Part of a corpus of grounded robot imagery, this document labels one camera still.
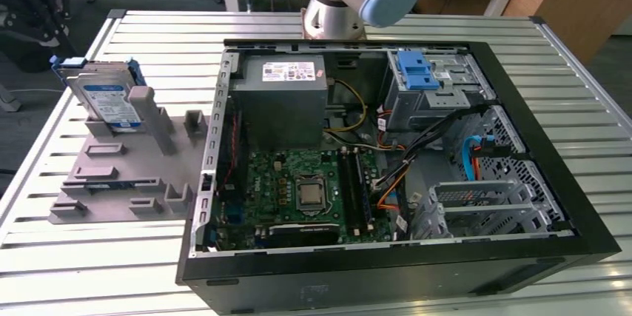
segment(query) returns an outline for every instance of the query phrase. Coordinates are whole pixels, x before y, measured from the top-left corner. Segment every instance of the cpu socket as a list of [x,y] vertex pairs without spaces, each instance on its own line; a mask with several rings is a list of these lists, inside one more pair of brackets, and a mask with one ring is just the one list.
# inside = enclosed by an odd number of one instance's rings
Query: cpu socket
[[296,176],[296,209],[316,215],[327,208],[326,180],[322,175]]

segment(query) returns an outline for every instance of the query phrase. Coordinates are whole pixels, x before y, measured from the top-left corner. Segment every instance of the blue hard drive label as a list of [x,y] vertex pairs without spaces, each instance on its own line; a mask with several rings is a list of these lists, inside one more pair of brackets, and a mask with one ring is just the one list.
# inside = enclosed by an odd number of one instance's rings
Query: blue hard drive label
[[84,85],[83,89],[91,92],[123,92],[123,85]]
[[118,131],[140,126],[140,117],[128,102],[128,91],[122,85],[84,85],[86,97],[104,122]]

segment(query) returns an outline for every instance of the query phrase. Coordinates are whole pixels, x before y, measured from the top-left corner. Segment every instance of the power supply label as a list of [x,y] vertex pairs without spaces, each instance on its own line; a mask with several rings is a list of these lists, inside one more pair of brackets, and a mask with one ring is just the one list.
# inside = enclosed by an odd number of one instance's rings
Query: power supply label
[[127,101],[128,92],[122,85],[84,85],[86,97],[110,126],[126,128],[140,126],[135,107]]
[[314,62],[268,62],[264,64],[263,81],[315,81]]

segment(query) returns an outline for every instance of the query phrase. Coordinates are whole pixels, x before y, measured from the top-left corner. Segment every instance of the yellow wire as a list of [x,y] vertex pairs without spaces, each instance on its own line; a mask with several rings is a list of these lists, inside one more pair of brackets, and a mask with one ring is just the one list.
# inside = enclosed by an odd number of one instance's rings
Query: yellow wire
[[347,83],[344,83],[343,81],[340,81],[338,79],[336,79],[336,83],[343,84],[344,87],[348,89],[348,91],[352,92],[354,95],[356,96],[358,100],[363,104],[363,115],[360,116],[360,120],[352,126],[350,126],[350,127],[335,127],[332,129],[326,129],[326,132],[347,132],[347,131],[355,130],[358,127],[360,127],[360,125],[364,123],[364,120],[367,119],[367,105],[364,105],[363,97],[360,96],[360,94],[352,88],[351,85],[348,85]]

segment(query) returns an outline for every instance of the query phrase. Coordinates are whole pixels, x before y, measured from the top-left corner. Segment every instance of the ram slot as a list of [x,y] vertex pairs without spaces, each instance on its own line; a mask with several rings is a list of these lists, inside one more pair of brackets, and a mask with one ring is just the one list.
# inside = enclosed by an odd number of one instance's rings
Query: ram slot
[[338,153],[338,173],[348,233],[358,236],[374,230],[371,206],[360,157],[355,152]]

